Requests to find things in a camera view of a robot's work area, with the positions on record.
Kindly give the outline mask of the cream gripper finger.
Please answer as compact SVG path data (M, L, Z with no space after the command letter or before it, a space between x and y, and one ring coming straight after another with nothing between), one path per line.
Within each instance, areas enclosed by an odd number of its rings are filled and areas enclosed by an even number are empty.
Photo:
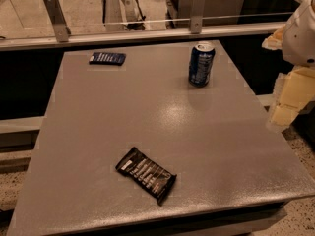
M283 47L284 26L264 39L262 47L268 50L281 50Z
M268 124L276 127L288 127L298 116L295 109L280 105L272 105L269 110Z

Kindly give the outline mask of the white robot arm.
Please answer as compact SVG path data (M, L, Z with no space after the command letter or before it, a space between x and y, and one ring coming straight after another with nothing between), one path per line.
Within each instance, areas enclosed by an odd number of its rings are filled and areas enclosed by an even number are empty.
M276 78L267 121L270 130L282 132L315 97L315 0L303 0L262 47L280 50L293 65L287 75L279 73Z

